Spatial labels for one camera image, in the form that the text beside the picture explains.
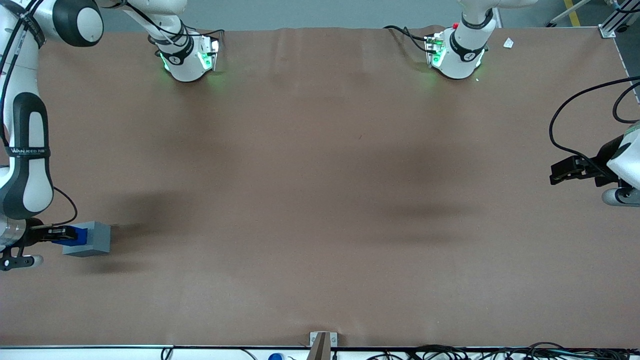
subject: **robotic arm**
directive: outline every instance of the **robotic arm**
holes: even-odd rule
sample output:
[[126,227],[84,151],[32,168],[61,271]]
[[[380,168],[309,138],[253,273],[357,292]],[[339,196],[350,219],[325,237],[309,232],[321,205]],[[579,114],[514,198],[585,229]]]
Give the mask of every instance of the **robotic arm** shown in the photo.
[[97,0],[97,4],[121,9],[145,28],[149,41],[158,46],[164,68],[176,80],[194,81],[214,69],[218,40],[186,27],[178,17],[187,0]]
[[427,61],[444,76],[464,79],[480,66],[486,42],[496,27],[493,8],[523,8],[538,0],[458,0],[462,20],[427,41]]
[[[24,248],[40,241],[78,240],[86,230],[43,225],[35,218],[49,207],[49,132],[37,87],[38,50],[46,38],[76,47],[97,44],[103,23],[99,6],[120,8],[138,21],[158,46],[164,67],[178,81],[194,81],[212,70],[218,40],[187,28],[178,18],[186,0],[0,0],[0,115],[7,129],[0,140],[9,164],[0,166],[0,270],[37,266]],[[18,249],[17,256],[12,254]]]
[[574,155],[551,166],[551,185],[571,179],[594,178],[597,187],[616,183],[602,194],[612,206],[640,207],[640,123],[602,146],[596,156],[585,160]]
[[0,270],[9,270],[42,262],[23,251],[47,237],[47,227],[34,216],[53,198],[47,109],[36,80],[38,50],[47,37],[77,47],[97,44],[102,17],[92,0],[0,0],[0,20],[6,30],[0,31],[0,116],[7,130],[0,138],[9,155],[9,164],[0,167]]

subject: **green led light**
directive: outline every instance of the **green led light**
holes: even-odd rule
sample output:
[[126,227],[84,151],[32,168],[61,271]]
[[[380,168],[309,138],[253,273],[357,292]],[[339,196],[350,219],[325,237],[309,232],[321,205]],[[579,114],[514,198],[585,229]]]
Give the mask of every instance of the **green led light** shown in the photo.
[[205,70],[209,70],[212,67],[211,64],[211,56],[209,56],[207,53],[198,53],[198,57],[200,58],[200,62],[202,62],[202,67]]
[[162,55],[162,53],[160,53],[160,59],[162,59],[162,62],[164,63],[164,69],[167,71],[171,71],[169,70],[169,65],[166,63],[166,60],[164,59],[164,55]]

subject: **metal bracket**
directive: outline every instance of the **metal bracket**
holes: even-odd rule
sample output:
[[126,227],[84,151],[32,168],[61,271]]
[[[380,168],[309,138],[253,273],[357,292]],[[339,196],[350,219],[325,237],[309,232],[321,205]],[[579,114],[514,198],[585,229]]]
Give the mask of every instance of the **metal bracket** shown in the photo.
[[603,28],[602,24],[598,24],[598,31],[600,32],[600,37],[602,37],[602,38],[615,38],[616,37],[616,32],[615,31],[605,30]]
[[[326,332],[326,331],[312,331],[309,333],[309,346],[312,347],[314,346],[314,341],[316,340],[316,337],[318,336],[318,334],[320,332]],[[338,346],[338,333],[337,332],[329,332],[329,339],[331,340],[330,344],[331,347],[337,347]]]

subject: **paper scrap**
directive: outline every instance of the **paper scrap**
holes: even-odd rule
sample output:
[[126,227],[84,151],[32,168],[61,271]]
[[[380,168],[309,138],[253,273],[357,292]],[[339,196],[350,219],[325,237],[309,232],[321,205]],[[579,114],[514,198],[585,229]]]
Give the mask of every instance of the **paper scrap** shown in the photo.
[[507,41],[504,42],[503,46],[507,49],[511,49],[513,47],[513,40],[511,38],[507,38]]

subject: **gray floor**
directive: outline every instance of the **gray floor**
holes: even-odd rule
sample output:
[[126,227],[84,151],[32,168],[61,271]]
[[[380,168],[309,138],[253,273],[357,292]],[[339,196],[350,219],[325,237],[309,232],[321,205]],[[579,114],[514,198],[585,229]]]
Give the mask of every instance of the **gray floor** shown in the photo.
[[[539,0],[530,8],[501,10],[506,28],[544,26],[566,10],[563,0]],[[603,0],[593,0],[578,11],[582,26],[596,26],[611,14]],[[142,31],[126,14],[104,10],[107,31]],[[181,15],[202,29],[271,30],[279,28],[382,28],[394,24],[423,28],[447,26],[460,20],[455,0],[189,0]],[[568,18],[558,26],[571,26]],[[631,76],[640,75],[640,22],[618,34],[618,46]]]

